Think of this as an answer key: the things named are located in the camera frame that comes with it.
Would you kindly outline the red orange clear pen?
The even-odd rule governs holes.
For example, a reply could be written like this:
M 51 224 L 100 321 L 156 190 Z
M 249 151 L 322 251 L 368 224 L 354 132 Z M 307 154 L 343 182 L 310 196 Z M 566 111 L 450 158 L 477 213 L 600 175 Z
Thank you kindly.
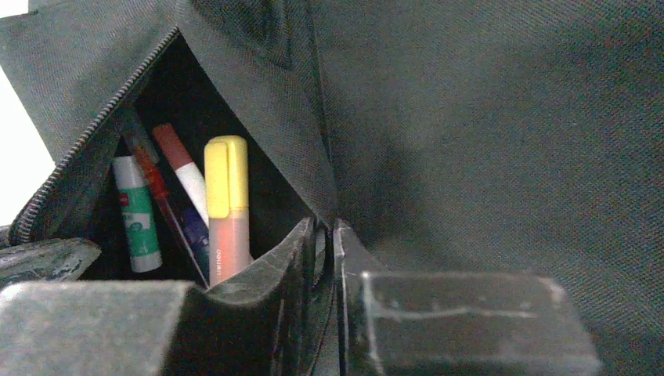
M 184 232 L 184 222 L 182 220 L 182 211 L 185 208 L 193 208 L 191 205 L 183 205 L 181 201 L 171 195 L 167 183 L 164 181 L 161 170 L 150 156 L 150 144 L 146 133 L 142 126 L 133 122 L 124 126 L 123 138 L 126 142 L 128 149 L 135 158 L 139 170 L 146 180 L 147 186 L 152 193 L 153 199 L 157 203 L 160 213 L 162 214 L 165 223 L 170 229 L 174 237 L 175 244 L 182 251 L 189 263 L 189 268 L 195 273 L 197 279 L 205 288 L 210 287 L 203 277 L 203 273 L 194 258 L 193 251 L 190 248 L 189 241 Z

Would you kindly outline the dark blue pen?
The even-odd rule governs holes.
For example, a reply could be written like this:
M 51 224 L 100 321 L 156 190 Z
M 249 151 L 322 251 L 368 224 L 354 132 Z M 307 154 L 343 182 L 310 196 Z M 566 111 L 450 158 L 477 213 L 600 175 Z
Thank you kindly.
M 195 208 L 182 211 L 184 232 L 205 282 L 209 283 L 209 232 Z

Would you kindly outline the pink yellow highlighter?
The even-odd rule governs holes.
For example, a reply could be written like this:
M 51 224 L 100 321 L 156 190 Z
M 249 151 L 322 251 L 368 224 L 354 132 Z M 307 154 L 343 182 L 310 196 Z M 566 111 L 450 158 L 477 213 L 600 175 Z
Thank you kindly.
M 247 142 L 219 136 L 204 148 L 204 178 L 210 237 L 210 285 L 246 269 L 250 253 Z

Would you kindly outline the black student backpack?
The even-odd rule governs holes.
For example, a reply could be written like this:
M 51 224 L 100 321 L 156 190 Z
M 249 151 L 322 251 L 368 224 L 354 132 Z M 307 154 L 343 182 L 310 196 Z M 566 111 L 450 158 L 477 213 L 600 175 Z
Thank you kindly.
M 1 250 L 102 251 L 56 283 L 217 286 L 164 219 L 164 270 L 129 272 L 111 163 L 171 123 L 197 163 L 247 141 L 254 262 L 314 221 L 304 375 L 343 375 L 337 220 L 391 271 L 553 279 L 596 375 L 663 372 L 660 1 L 32 1 L 1 65 L 56 162 Z

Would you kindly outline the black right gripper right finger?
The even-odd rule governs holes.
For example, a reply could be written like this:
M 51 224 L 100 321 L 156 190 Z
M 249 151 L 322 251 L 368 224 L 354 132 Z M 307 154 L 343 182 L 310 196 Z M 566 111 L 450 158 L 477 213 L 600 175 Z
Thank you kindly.
M 564 288 L 528 273 L 391 271 L 333 232 L 343 375 L 596 375 Z

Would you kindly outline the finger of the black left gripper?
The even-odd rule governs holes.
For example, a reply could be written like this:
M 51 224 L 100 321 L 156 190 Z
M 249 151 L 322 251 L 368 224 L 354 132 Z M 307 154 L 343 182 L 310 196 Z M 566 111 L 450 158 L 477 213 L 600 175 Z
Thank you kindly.
M 102 254 L 81 238 L 51 239 L 1 250 L 1 287 L 30 281 L 78 280 Z

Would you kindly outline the green white glue stick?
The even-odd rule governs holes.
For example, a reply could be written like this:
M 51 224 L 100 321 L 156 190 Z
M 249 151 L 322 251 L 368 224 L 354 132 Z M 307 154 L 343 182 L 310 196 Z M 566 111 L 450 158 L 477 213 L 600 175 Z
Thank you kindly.
M 162 267 L 150 189 L 133 156 L 112 162 L 124 221 L 132 271 L 147 273 Z

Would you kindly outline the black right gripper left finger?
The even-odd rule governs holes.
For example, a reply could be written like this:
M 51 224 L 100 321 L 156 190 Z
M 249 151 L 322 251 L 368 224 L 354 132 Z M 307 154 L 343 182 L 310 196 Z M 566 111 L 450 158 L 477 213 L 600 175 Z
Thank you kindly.
M 4 375 L 304 375 L 315 223 L 208 291 L 23 282 L 1 293 Z

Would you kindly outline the red white pen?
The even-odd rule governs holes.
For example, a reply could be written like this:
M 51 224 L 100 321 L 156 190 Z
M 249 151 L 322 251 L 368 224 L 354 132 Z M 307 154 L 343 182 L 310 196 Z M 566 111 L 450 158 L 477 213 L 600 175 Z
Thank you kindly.
M 152 135 L 205 226 L 209 227 L 206 185 L 200 169 L 171 124 L 156 126 L 152 130 Z

